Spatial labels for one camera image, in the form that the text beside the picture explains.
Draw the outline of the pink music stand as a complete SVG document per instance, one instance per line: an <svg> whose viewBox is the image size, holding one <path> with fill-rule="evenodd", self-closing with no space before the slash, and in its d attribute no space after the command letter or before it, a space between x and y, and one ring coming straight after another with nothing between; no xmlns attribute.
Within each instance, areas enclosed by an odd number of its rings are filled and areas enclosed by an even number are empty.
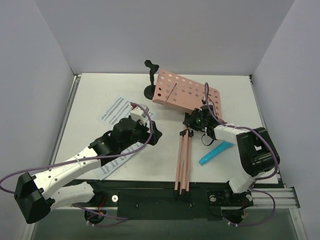
<svg viewBox="0 0 320 240"><path fill-rule="evenodd" d="M169 107L186 114L192 113L203 105L204 85L161 69L157 74L154 103ZM190 188L191 145L193 132L184 126L179 134L178 158L174 193L176 196L186 196Z"/></svg>

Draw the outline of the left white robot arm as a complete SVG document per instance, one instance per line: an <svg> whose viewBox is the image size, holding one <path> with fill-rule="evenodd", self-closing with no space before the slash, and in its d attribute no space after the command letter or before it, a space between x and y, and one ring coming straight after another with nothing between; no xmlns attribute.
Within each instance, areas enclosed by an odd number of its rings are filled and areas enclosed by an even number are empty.
<svg viewBox="0 0 320 240"><path fill-rule="evenodd" d="M68 186L77 177L119 158L126 149L136 143L156 145L162 137L154 121L151 127L131 117L121 119L112 130L95 139L74 157L58 166L31 175L19 176L14 199L28 224L46 217L51 210L73 203L99 205L103 193L87 182Z"/></svg>

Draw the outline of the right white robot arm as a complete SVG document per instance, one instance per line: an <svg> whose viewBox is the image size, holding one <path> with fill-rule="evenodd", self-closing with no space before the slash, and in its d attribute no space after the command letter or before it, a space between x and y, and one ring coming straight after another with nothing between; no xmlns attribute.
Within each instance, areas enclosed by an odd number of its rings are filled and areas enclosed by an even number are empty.
<svg viewBox="0 0 320 240"><path fill-rule="evenodd" d="M214 114L212 105L186 113L183 124L192 130L204 132L214 141L237 146L240 170L227 181L230 188L223 192L226 203L236 204L242 197L241 193L249 190L256 181L276 175L280 157L265 128L252 129L223 122Z"/></svg>

